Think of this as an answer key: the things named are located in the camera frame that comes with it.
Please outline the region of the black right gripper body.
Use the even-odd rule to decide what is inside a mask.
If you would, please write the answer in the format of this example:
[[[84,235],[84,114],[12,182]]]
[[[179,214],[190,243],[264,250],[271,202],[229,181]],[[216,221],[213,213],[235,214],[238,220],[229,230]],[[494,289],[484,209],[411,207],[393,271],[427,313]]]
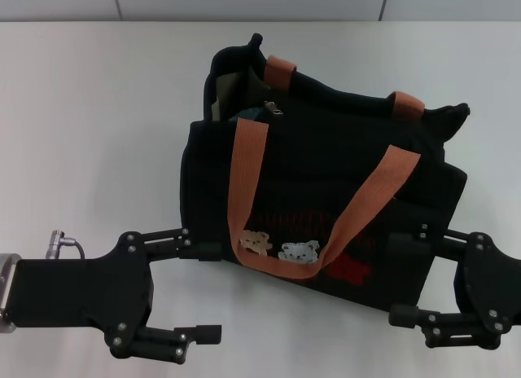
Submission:
[[[503,334],[521,326],[521,259],[504,254],[489,235],[466,237],[454,291],[459,310],[477,320],[479,347],[496,349]]]

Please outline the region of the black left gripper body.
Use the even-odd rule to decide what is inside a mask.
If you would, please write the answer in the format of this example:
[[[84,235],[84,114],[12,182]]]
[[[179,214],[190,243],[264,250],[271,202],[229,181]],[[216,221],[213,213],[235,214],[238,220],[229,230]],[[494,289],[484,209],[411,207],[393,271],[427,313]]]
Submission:
[[[152,292],[143,236],[126,232],[102,257],[18,261],[15,325],[97,328],[115,357],[129,358]]]

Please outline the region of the teal item inside bag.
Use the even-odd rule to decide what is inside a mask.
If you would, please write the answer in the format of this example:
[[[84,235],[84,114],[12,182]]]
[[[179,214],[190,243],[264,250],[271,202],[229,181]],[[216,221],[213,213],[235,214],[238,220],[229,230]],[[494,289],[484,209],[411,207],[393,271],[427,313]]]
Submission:
[[[271,118],[271,113],[264,106],[262,107],[251,107],[243,109],[237,113],[235,113],[228,122],[237,122],[239,119],[244,119],[248,121],[259,121],[262,123],[266,123]]]

